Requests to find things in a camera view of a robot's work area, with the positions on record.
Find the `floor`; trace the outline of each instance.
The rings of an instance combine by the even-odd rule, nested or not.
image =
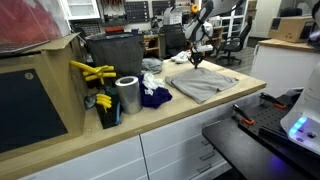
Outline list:
[[[254,59],[254,48],[252,47],[246,47],[240,52],[232,53],[232,56],[237,57],[238,59],[242,60],[242,63],[239,65],[238,62],[233,63],[231,66],[226,66],[227,60],[222,60],[218,63],[220,66],[227,67],[229,69],[232,69],[234,71],[240,72],[242,74],[250,75],[251,68],[252,68],[252,62]],[[216,63],[216,59],[218,58],[212,58],[212,57],[206,57],[206,60],[212,63]]]

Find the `black bag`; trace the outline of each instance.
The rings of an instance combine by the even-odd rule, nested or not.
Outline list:
[[[131,33],[97,34],[86,38],[89,51],[96,66],[114,66],[117,77],[141,74],[144,55],[143,35]]]

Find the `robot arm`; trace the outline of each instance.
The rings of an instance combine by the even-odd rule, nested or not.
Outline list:
[[[203,60],[202,52],[212,51],[211,45],[202,45],[202,40],[212,36],[213,28],[206,20],[210,17],[228,13],[239,7],[244,0],[208,0],[198,12],[185,32],[185,37],[192,45],[190,62],[197,68]]]

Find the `office chair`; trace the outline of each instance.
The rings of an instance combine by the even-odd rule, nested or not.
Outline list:
[[[170,58],[185,50],[185,36],[181,24],[164,25],[166,56]]]
[[[302,9],[287,7],[281,10],[280,17],[301,16]]]
[[[220,56],[216,63],[218,63],[220,60],[227,59],[228,64],[227,66],[231,65],[231,61],[239,61],[239,64],[241,64],[242,60],[236,58],[235,56],[231,56],[231,52],[239,52],[243,49],[244,41],[246,40],[246,37],[248,36],[252,26],[252,16],[248,16],[248,23],[247,26],[243,29],[243,31],[240,33],[240,36],[231,36],[228,37],[224,42],[221,43],[218,53],[220,51],[224,51],[224,53],[228,53],[227,56]]]

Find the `wooden countertop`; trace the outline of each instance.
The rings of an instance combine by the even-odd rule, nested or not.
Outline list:
[[[259,41],[259,45],[283,48],[283,49],[291,49],[296,51],[317,52],[315,49],[308,46],[307,43],[291,43],[291,42],[286,42],[278,39],[269,39],[265,41]]]
[[[0,162],[0,179],[23,177],[251,94],[266,86],[263,81],[206,61],[203,61],[199,67],[205,67],[226,76],[236,77],[240,82],[228,90],[217,93],[203,104],[197,104],[193,99],[182,94],[177,89],[166,85],[173,96],[171,101],[162,104],[158,109],[143,108],[134,115],[122,114],[121,125],[104,130],[101,127],[96,110],[90,109],[86,112],[82,136]],[[191,68],[193,66],[190,63],[177,65],[174,62],[165,61],[163,71],[155,77],[164,79],[165,76],[172,76]]]

